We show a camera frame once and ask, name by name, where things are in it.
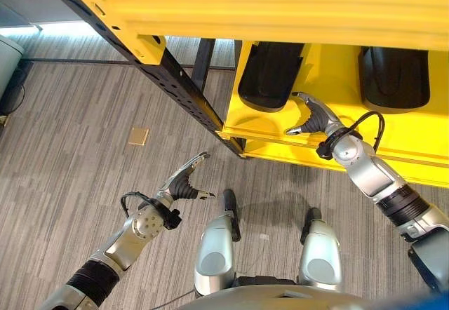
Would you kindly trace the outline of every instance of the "black metal post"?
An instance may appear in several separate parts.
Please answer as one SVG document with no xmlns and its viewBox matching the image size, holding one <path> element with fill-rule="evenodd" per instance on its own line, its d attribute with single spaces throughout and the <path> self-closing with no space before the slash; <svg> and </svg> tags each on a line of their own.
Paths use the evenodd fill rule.
<svg viewBox="0 0 449 310">
<path fill-rule="evenodd" d="M 140 69 L 159 88 L 176 101 L 188 114 L 193 116 L 201 125 L 208 129 L 217 139 L 225 144 L 235 154 L 242 155 L 244 140 L 240 138 L 222 139 L 217 131 L 223 128 L 223 121 L 211 107 L 199 87 L 189 78 L 184 69 L 165 49 L 160 65 L 144 65 L 126 48 L 126 46 L 112 33 L 102 21 L 86 8 L 81 0 L 62 0 L 84 21 L 90 24 L 99 35 L 117 49 L 128 61 Z M 213 44 L 203 44 L 204 50 L 212 55 Z M 206 81 L 206 73 L 197 70 L 198 75 L 204 74 L 203 83 Z"/>
</svg>

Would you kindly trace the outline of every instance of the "bolt holes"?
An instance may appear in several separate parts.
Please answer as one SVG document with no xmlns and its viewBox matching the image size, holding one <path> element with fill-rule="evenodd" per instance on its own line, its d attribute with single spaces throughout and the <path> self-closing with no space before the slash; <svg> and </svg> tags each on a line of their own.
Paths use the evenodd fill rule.
<svg viewBox="0 0 449 310">
<path fill-rule="evenodd" d="M 101 24 L 99 24 L 98 22 L 95 23 L 95 26 L 97 26 L 97 28 L 98 28 L 100 31 L 105 31 L 105 30 L 106 30 L 106 27 L 103 26 L 103 25 L 101 25 Z"/>
<path fill-rule="evenodd" d="M 177 95 L 176 95 L 175 93 L 172 93 L 171 91 L 166 90 L 166 89 L 165 89 L 165 91 L 166 91 L 167 93 L 169 93 L 170 95 L 172 95 L 173 97 L 176 97 L 176 98 L 177 98 Z"/>
<path fill-rule="evenodd" d="M 93 3 L 93 7 L 95 7 L 95 9 L 98 11 L 98 13 L 99 13 L 102 17 L 104 17 L 104 16 L 106 15 L 106 13 L 101 9 L 101 7 L 99 7 L 99 6 L 97 5 L 97 3 Z"/>
</svg>

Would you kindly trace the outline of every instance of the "black object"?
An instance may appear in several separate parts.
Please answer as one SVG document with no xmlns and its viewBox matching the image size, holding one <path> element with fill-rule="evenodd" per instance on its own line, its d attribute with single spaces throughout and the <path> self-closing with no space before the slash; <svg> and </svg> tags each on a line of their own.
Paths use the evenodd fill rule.
<svg viewBox="0 0 449 310">
<path fill-rule="evenodd" d="M 239 242 L 241 239 L 239 215 L 237 214 L 237 200 L 234 192 L 231 189 L 223 191 L 224 211 L 231 211 L 231 226 L 232 226 L 232 241 Z"/>
<path fill-rule="evenodd" d="M 189 176 L 193 169 L 187 169 L 183 174 L 178 175 L 169 186 L 170 193 L 173 200 L 178 199 L 196 199 L 198 196 L 198 190 L 192 187 L 189 183 Z"/>
<path fill-rule="evenodd" d="M 354 122 L 349 128 L 340 128 L 335 131 L 332 135 L 330 135 L 324 142 L 320 142 L 318 148 L 316 149 L 316 153 L 320 156 L 320 158 L 325 159 L 327 161 L 332 159 L 332 152 L 334 150 L 335 145 L 347 135 L 353 135 L 358 139 L 362 140 L 362 136 L 360 133 L 356 131 L 357 126 L 365 121 L 369 116 L 377 115 L 379 118 L 379 128 L 377 129 L 377 136 L 375 137 L 375 142 L 373 145 L 373 149 L 377 152 L 377 148 L 379 147 L 380 140 L 382 139 L 382 135 L 384 134 L 385 129 L 385 120 L 381 113 L 379 112 L 367 112 L 363 114 L 357 121 Z"/>
<path fill-rule="evenodd" d="M 120 204 L 123 210 L 125 211 L 126 217 L 129 217 L 128 213 L 128 207 L 126 207 L 126 199 L 129 196 L 134 196 L 141 198 L 143 202 L 138 206 L 138 209 L 141 210 L 146 205 L 152 205 L 157 213 L 161 216 L 163 220 L 163 226 L 167 228 L 168 230 L 175 229 L 179 226 L 182 219 L 180 218 L 180 211 L 179 210 L 169 210 L 162 202 L 159 200 L 149 198 L 148 196 L 145 196 L 144 194 L 140 192 L 128 192 L 127 194 L 124 194 L 120 198 Z"/>
<path fill-rule="evenodd" d="M 206 86 L 206 78 L 208 77 L 214 45 L 215 39 L 201 39 L 199 41 L 194 70 L 192 71 L 192 81 L 201 92 L 204 91 L 204 87 Z"/>
<path fill-rule="evenodd" d="M 293 280 L 288 280 L 284 278 L 276 278 L 273 276 L 240 276 L 234 280 L 231 288 L 243 287 L 245 285 L 272 285 L 272 284 L 283 284 L 283 285 L 295 285 Z"/>
<path fill-rule="evenodd" d="M 358 57 L 365 106 L 385 114 L 407 112 L 430 99 L 426 50 L 364 47 Z"/>
<path fill-rule="evenodd" d="M 405 184 L 379 201 L 377 207 L 393 222 L 394 226 L 399 226 L 413 220 L 427 210 L 430 205 L 416 191 Z"/>
<path fill-rule="evenodd" d="M 307 235 L 309 235 L 311 222 L 314 220 L 320 220 L 321 218 L 322 216 L 319 208 L 312 207 L 307 211 L 306 220 L 304 222 L 304 226 L 302 227 L 301 231 L 300 241 L 302 245 L 304 245 L 304 242 L 306 242 L 306 237 Z"/>
<path fill-rule="evenodd" d="M 20 60 L 0 99 L 0 115 L 8 116 L 15 112 L 25 100 L 25 81 L 33 62 Z"/>
<path fill-rule="evenodd" d="M 318 148 L 316 149 L 316 153 L 320 158 L 325 159 L 327 161 L 331 160 L 332 151 L 334 150 L 335 145 L 341 140 L 344 136 L 349 132 L 350 135 L 357 137 L 362 140 L 362 135 L 357 131 L 349 131 L 349 128 L 340 128 L 335 131 L 332 135 L 330 135 L 324 142 L 320 142 L 318 144 Z"/>
<path fill-rule="evenodd" d="M 119 282 L 119 276 L 108 265 L 87 261 L 66 283 L 78 289 L 100 306 Z"/>
<path fill-rule="evenodd" d="M 438 280 L 436 279 L 435 275 L 433 275 L 432 272 L 427 268 L 427 266 L 416 254 L 413 248 L 410 248 L 407 253 L 408 258 L 413 263 L 416 270 L 418 270 L 418 273 L 420 273 L 422 279 L 429 286 L 429 288 L 434 292 L 441 292 L 440 288 L 438 287 Z"/>
<path fill-rule="evenodd" d="M 252 45 L 239 83 L 241 100 L 262 112 L 281 110 L 300 70 L 303 47 L 303 43 L 264 41 Z"/>
<path fill-rule="evenodd" d="M 223 121 L 210 105 L 178 61 L 165 48 L 159 65 L 144 65 L 126 48 L 120 39 L 81 0 L 62 0 L 82 20 L 92 26 L 99 35 L 118 50 L 134 67 L 138 68 L 152 84 L 159 87 L 166 95 L 180 105 L 188 115 L 196 119 L 212 133 L 221 143 L 237 155 L 243 153 L 244 140 L 232 137 L 221 138 L 217 131 L 223 130 Z"/>
</svg>

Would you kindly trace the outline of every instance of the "silver metal casing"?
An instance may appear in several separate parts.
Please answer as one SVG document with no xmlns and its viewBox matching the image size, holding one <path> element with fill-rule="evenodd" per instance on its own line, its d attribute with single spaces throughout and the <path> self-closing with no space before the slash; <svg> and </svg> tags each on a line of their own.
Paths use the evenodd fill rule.
<svg viewBox="0 0 449 310">
<path fill-rule="evenodd" d="M 208 223 L 196 256 L 194 285 L 201 295 L 229 288 L 234 281 L 232 226 L 228 215 Z"/>
</svg>

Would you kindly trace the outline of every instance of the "yellow metal shelf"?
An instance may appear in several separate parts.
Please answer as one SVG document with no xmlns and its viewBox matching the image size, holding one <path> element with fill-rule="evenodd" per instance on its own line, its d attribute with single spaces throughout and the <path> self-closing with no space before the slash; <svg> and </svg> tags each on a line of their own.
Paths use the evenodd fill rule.
<svg viewBox="0 0 449 310">
<path fill-rule="evenodd" d="M 270 161 L 283 161 L 315 168 L 344 171 L 334 160 L 325 161 L 318 157 L 314 148 L 247 140 L 245 156 Z M 398 171 L 407 181 L 417 184 L 449 188 L 449 168 L 436 167 L 425 163 L 409 163 L 383 157 L 390 166 Z"/>
<path fill-rule="evenodd" d="M 325 139 L 323 134 L 284 134 L 287 128 L 301 124 L 308 118 L 309 110 L 301 100 L 289 99 L 285 107 L 276 113 L 260 112 L 242 103 L 238 84 L 248 59 L 250 45 L 251 42 L 247 41 L 242 47 L 227 119 L 222 131 L 224 136 L 250 140 L 245 149 L 247 156 L 342 169 L 336 162 L 321 160 L 315 154 L 318 143 Z M 359 90 L 359 51 L 360 48 L 354 46 L 306 45 L 302 52 L 304 60 L 293 91 L 300 90 L 316 96 L 325 102 L 343 123 L 350 125 L 355 122 L 367 111 L 361 104 Z M 405 114 L 384 115 L 387 126 L 378 154 L 413 182 L 449 187 L 448 67 L 447 52 L 429 52 L 429 103 Z M 364 122 L 358 131 L 366 141 L 373 142 L 377 133 L 377 120 Z"/>
<path fill-rule="evenodd" d="M 449 50 L 448 0 L 82 1 L 143 63 L 153 35 Z"/>
</svg>

